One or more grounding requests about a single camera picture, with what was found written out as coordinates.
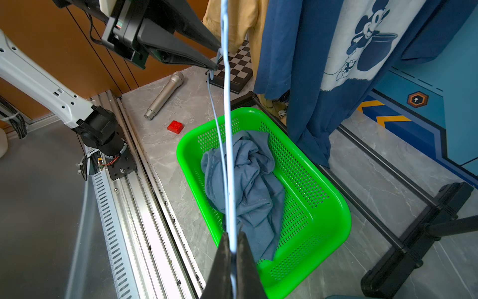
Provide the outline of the navy printed t-shirt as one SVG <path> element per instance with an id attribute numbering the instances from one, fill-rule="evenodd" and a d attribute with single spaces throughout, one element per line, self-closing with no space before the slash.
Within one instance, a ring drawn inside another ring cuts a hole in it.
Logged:
<path id="1" fill-rule="evenodd" d="M 330 134 L 396 61 L 420 64 L 442 53 L 476 1 L 271 1 L 255 93 L 288 94 L 291 140 L 328 166 Z"/>

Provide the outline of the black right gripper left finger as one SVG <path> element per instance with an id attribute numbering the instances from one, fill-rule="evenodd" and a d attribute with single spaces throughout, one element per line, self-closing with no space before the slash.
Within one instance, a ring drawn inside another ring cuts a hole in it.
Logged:
<path id="1" fill-rule="evenodd" d="M 229 235 L 223 233 L 201 299 L 232 299 L 232 253 Z"/>

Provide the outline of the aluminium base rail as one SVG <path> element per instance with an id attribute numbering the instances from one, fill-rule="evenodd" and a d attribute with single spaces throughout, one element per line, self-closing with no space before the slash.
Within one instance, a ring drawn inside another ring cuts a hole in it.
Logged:
<path id="1" fill-rule="evenodd" d="M 174 213 L 162 195 L 120 98 L 92 97 L 118 119 L 136 169 L 92 175 L 119 299 L 198 299 L 205 285 Z"/>

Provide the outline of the checkered chess board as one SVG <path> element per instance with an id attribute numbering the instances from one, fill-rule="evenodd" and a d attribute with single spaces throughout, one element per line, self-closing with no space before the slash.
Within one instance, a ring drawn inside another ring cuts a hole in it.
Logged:
<path id="1" fill-rule="evenodd" d="M 243 42 L 235 55 L 229 54 L 229 65 L 230 91 L 239 94 L 253 78 L 250 45 L 248 41 Z M 219 58 L 218 69 L 214 71 L 212 77 L 209 76 L 209 71 L 207 71 L 205 75 L 207 79 L 209 79 L 210 84 L 223 88 L 225 78 L 224 58 Z"/>

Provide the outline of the tan yellow t-shirt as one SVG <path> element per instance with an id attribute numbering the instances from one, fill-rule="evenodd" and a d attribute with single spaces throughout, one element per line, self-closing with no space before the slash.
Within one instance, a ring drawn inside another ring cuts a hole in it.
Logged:
<path id="1" fill-rule="evenodd" d="M 263 31 L 269 2 L 267 0 L 240 0 L 228 2 L 229 52 L 235 53 L 247 39 L 250 43 L 251 63 L 254 78 L 257 78 L 260 63 Z M 208 2 L 203 24 L 217 39 L 221 39 L 221 2 Z"/>

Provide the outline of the black clothes rack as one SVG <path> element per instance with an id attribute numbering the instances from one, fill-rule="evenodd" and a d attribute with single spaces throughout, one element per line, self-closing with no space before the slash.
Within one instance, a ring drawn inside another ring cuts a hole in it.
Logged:
<path id="1" fill-rule="evenodd" d="M 425 192 L 435 196 L 459 177 L 443 168 L 362 112 L 343 122 L 348 130 L 388 160 Z M 330 137 L 331 171 L 397 234 L 425 203 L 340 132 Z M 390 244 L 355 207 L 347 241 L 290 294 L 293 299 L 331 295 L 362 296 L 360 282 L 387 253 Z M 478 235 L 452 235 L 433 244 L 396 294 L 399 299 L 475 299 L 478 296 Z"/>

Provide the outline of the red toy block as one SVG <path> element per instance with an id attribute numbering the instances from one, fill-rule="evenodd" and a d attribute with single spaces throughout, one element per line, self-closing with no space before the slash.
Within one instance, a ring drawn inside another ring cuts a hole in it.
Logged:
<path id="1" fill-rule="evenodd" d="M 173 120 L 167 127 L 167 130 L 179 135 L 184 129 L 184 124 Z"/>

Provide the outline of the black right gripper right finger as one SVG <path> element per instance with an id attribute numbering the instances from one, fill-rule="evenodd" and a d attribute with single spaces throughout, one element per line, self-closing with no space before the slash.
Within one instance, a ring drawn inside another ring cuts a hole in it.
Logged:
<path id="1" fill-rule="evenodd" d="M 267 299 L 244 232 L 239 232 L 236 254 L 237 299 Z"/>

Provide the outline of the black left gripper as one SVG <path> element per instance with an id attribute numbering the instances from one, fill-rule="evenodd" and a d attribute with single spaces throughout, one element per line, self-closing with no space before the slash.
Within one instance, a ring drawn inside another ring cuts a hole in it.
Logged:
<path id="1" fill-rule="evenodd" d="M 148 57 L 163 64 L 198 66 L 211 71 L 217 63 L 188 46 L 180 35 L 217 52 L 220 41 L 203 25 L 184 0 L 152 1 L 54 1 L 59 8 L 76 6 L 90 21 L 106 27 L 95 43 L 105 46 L 135 66 L 144 69 Z"/>

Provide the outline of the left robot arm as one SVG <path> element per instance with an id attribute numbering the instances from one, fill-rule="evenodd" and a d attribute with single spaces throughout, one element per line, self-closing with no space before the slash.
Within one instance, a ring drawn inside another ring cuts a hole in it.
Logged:
<path id="1" fill-rule="evenodd" d="M 100 44 L 144 68 L 148 57 L 163 64 L 218 65 L 184 42 L 184 38 L 221 52 L 220 41 L 204 26 L 186 1 L 74 1 L 106 24 Z M 99 150 L 111 179 L 137 169 L 133 150 L 115 114 L 72 92 L 6 36 L 1 36 L 1 77 L 54 113 L 83 143 Z"/>

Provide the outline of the light blue wire hanger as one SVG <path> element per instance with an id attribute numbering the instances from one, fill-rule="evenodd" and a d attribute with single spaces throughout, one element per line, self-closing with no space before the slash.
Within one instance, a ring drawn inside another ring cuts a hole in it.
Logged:
<path id="1" fill-rule="evenodd" d="M 230 280 L 232 286 L 232 297 L 237 298 L 237 212 L 235 203 L 235 178 L 234 178 L 234 154 L 232 143 L 232 118 L 230 108 L 230 64 L 229 64 L 229 14 L 226 0 L 220 2 L 220 28 L 221 28 L 221 48 L 218 51 L 223 57 L 224 62 L 224 123 L 225 123 L 225 141 L 224 146 L 220 147 L 222 151 L 222 164 L 224 174 L 225 191 L 225 216 L 227 220 L 227 234 L 229 237 L 229 248 L 231 257 Z"/>

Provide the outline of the slate blue t-shirt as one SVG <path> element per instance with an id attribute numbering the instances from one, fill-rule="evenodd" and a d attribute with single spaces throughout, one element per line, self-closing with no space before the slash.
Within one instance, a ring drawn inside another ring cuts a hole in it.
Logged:
<path id="1" fill-rule="evenodd" d="M 254 130 L 233 136 L 237 227 L 246 234 L 255 262 L 275 258 L 285 208 L 285 189 L 273 174 L 269 137 Z"/>

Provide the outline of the silver metal cylinder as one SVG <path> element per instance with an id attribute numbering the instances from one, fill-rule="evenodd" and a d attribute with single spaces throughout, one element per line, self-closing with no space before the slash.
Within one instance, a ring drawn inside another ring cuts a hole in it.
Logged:
<path id="1" fill-rule="evenodd" d="M 168 83 L 160 91 L 159 95 L 154 99 L 153 103 L 148 107 L 144 114 L 147 120 L 152 120 L 163 108 L 164 104 L 169 100 L 171 95 L 184 83 L 184 75 L 177 71 L 169 78 Z"/>

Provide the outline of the green plastic basket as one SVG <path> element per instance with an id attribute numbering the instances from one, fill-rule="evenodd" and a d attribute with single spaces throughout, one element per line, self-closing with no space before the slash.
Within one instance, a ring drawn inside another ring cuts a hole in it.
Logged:
<path id="1" fill-rule="evenodd" d="M 208 202 L 200 161 L 218 148 L 225 134 L 224 117 L 191 130 L 177 147 L 177 159 L 215 244 L 224 233 L 223 216 Z M 270 299 L 288 296 L 348 238 L 351 213 L 342 195 L 266 113 L 256 108 L 232 111 L 232 132 L 269 134 L 275 160 L 273 174 L 285 188 L 281 237 L 275 258 L 260 260 L 257 270 Z"/>

